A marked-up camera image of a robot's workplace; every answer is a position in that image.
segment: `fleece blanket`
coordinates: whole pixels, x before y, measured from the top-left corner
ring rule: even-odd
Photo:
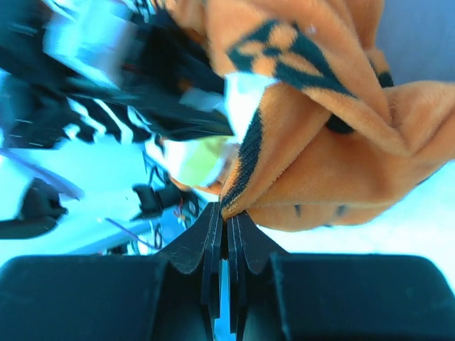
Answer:
[[[278,80],[220,186],[224,218],[247,210],[286,231],[362,224],[454,159],[455,85],[394,86],[375,46],[383,1],[153,3],[219,75]]]

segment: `black clamp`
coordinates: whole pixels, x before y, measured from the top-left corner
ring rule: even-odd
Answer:
[[[58,192],[41,179],[33,179],[16,218],[0,222],[0,239],[39,237],[57,227],[57,221],[67,213]]]

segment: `orange towel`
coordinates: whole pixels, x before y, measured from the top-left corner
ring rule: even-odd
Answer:
[[[281,80],[266,90],[220,191],[224,218],[247,210],[286,231],[361,224],[454,159],[455,85],[393,85],[375,47],[382,1],[156,5],[199,37],[219,75]]]

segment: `cable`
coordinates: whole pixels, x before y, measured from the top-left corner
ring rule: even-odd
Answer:
[[[105,218],[105,220],[111,224],[113,224],[115,227],[118,227],[119,229],[121,229],[123,232],[125,232],[126,234],[128,234],[130,237],[132,237],[133,239],[135,239],[136,241],[142,243],[143,245],[145,245],[146,247],[150,248],[151,250],[156,250],[155,247],[153,247],[151,244],[149,244],[148,242],[145,242],[144,240],[140,239],[136,234],[134,234],[133,232],[129,231],[126,227],[123,227],[121,226],[121,224],[119,224],[118,222],[114,221],[113,219],[111,218]]]

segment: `black plastic part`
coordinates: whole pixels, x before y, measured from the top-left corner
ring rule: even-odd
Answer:
[[[455,297],[415,256],[288,254],[210,203],[154,256],[21,257],[0,271],[0,335],[213,340],[229,259],[237,340],[455,340]]]
[[[54,188],[34,179],[25,191],[18,217],[0,222],[0,239],[31,239],[57,227],[68,210],[60,205]]]
[[[163,211],[183,201],[184,192],[180,191],[173,183],[169,182],[164,188],[154,190],[148,185],[136,185],[133,191],[141,201],[141,213],[133,220],[145,220],[160,217]]]
[[[57,226],[51,217],[32,220],[3,220],[0,222],[0,239],[31,239],[48,233]]]

